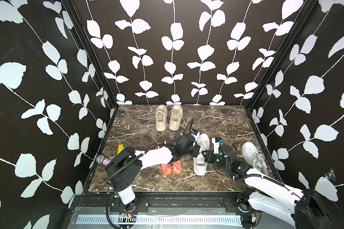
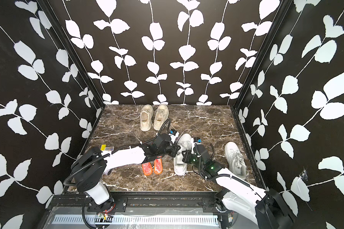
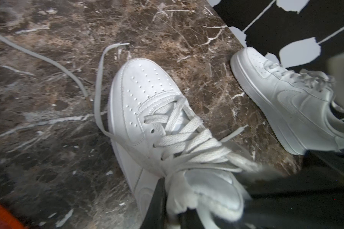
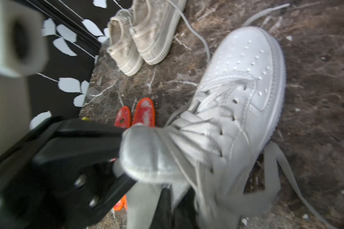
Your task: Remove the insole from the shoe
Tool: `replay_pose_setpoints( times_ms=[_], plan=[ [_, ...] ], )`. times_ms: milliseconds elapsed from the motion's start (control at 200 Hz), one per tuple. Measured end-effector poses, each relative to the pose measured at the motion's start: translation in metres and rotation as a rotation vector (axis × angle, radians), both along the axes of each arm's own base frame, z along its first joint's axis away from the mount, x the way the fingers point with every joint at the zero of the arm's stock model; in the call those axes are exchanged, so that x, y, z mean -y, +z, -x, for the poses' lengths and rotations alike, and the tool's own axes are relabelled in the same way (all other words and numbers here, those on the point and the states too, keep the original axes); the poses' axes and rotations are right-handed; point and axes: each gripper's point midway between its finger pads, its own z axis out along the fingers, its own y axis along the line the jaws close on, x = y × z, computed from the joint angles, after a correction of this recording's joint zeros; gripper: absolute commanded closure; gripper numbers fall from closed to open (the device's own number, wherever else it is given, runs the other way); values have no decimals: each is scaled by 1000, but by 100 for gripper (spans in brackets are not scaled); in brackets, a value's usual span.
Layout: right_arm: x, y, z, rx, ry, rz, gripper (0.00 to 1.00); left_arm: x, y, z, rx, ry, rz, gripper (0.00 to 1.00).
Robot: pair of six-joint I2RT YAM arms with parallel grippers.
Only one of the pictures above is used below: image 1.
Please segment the white sneaker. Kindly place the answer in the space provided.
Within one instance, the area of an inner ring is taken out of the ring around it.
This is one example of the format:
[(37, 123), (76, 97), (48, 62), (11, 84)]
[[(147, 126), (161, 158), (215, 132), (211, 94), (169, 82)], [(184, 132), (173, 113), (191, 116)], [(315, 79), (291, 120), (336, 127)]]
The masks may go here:
[(193, 158), (194, 172), (198, 176), (204, 176), (206, 174), (206, 168), (208, 163), (205, 162), (205, 158), (202, 152), (209, 150), (210, 138), (207, 134), (200, 134), (196, 142), (200, 146), (200, 149), (197, 157)]
[(258, 152), (253, 143), (245, 142), (242, 145), (242, 155), (247, 164), (251, 165), (253, 168), (265, 175), (268, 174), (268, 167), (265, 163), (265, 157)]

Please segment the red insole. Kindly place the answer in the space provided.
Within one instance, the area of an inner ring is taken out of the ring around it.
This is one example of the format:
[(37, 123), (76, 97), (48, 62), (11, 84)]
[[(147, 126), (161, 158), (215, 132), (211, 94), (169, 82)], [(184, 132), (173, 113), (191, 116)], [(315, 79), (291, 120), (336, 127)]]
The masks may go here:
[(173, 162), (173, 172), (174, 174), (181, 174), (182, 172), (182, 164), (181, 164), (181, 161), (178, 160), (176, 162)]
[(170, 164), (160, 164), (161, 171), (164, 176), (169, 176), (172, 173), (172, 168)]

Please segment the beige sneaker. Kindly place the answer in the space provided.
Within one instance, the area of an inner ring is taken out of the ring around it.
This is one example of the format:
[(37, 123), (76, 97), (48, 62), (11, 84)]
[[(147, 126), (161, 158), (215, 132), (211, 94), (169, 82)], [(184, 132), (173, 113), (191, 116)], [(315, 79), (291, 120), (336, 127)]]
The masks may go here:
[(177, 131), (180, 128), (182, 117), (183, 109), (181, 105), (174, 105), (170, 110), (170, 130)]
[(157, 131), (162, 132), (167, 128), (167, 107), (159, 105), (155, 112), (155, 128)]

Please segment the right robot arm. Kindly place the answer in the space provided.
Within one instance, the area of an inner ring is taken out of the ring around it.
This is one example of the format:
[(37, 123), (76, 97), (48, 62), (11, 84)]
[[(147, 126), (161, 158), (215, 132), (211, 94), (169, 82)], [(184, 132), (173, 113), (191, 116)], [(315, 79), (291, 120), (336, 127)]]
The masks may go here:
[(257, 210), (287, 222), (296, 229), (329, 229), (333, 217), (320, 194), (279, 182), (246, 162), (237, 159), (236, 147), (206, 134), (197, 139), (200, 156), (206, 163), (222, 167), (228, 178), (242, 182), (253, 190), (243, 192), (237, 200), (242, 212)]

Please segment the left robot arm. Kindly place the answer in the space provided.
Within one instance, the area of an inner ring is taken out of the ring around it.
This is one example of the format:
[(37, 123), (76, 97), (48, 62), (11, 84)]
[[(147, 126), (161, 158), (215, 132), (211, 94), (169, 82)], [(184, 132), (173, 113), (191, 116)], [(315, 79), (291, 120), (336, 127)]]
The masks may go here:
[(113, 159), (97, 156), (96, 162), (105, 166), (108, 175), (103, 185), (113, 188), (127, 210), (134, 208), (137, 198), (132, 183), (139, 172), (159, 164), (177, 162), (185, 156), (197, 157), (200, 150), (196, 142), (198, 137), (199, 132), (192, 129), (183, 132), (177, 139), (156, 144), (146, 151), (126, 147)]

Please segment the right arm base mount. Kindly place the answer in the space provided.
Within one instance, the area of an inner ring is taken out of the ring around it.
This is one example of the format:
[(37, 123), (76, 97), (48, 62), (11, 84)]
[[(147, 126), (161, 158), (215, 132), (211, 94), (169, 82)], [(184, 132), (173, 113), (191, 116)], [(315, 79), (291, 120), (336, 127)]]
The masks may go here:
[(249, 205), (248, 201), (243, 198), (225, 197), (220, 204), (225, 208), (226, 212), (236, 213), (239, 215), (262, 213), (260, 210), (253, 209)]

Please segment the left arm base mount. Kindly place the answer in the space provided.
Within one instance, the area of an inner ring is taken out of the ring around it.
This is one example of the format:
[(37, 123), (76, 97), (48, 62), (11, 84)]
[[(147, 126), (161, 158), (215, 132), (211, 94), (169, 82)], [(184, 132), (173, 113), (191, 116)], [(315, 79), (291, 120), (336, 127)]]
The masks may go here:
[(130, 213), (138, 213), (138, 212), (147, 212), (149, 209), (149, 198), (148, 197), (141, 197), (136, 196), (131, 203), (125, 205), (121, 201), (121, 198), (112, 197), (109, 199), (108, 208), (111, 212), (130, 212)]

